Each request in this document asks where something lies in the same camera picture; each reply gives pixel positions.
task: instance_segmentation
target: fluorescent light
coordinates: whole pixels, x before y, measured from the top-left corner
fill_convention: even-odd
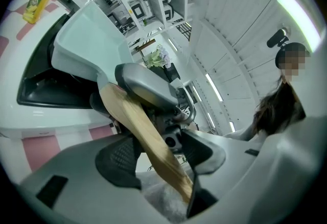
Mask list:
[[[214,122],[213,122],[213,120],[211,119],[211,116],[210,116],[209,113],[208,113],[208,117],[209,117],[209,120],[210,120],[211,125],[212,125],[214,128],[216,128],[216,126],[214,125]]]
[[[175,51],[178,52],[178,49],[177,49],[176,46],[173,44],[172,40],[168,38],[168,41],[171,43],[171,45],[173,46],[173,48],[175,49]]]
[[[206,74],[205,76],[206,76],[206,78],[208,79],[209,83],[211,84],[211,87],[214,89],[215,94],[216,94],[216,96],[218,97],[219,101],[222,102],[222,101],[223,101],[223,98],[220,96],[219,91],[217,90],[217,88],[216,88],[214,82],[211,80],[209,74]]]
[[[292,16],[307,39],[311,51],[314,52],[317,49],[321,39],[317,29],[307,13],[296,0],[277,0],[277,2],[279,2]]]
[[[198,94],[198,92],[196,91],[196,89],[195,89],[194,86],[193,86],[193,90],[194,90],[196,96],[198,97],[199,101],[201,102],[202,100],[201,100],[201,98],[200,98],[200,95]]]
[[[231,131],[235,132],[235,128],[234,128],[234,123],[232,121],[229,122],[229,125],[231,127]]]

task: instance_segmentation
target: long hair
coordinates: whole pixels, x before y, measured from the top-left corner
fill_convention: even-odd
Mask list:
[[[259,110],[254,114],[252,130],[257,134],[260,130],[265,130],[268,135],[274,134],[283,123],[288,125],[294,112],[296,100],[292,87],[287,83],[282,83],[282,76],[277,82],[277,89],[264,97]]]

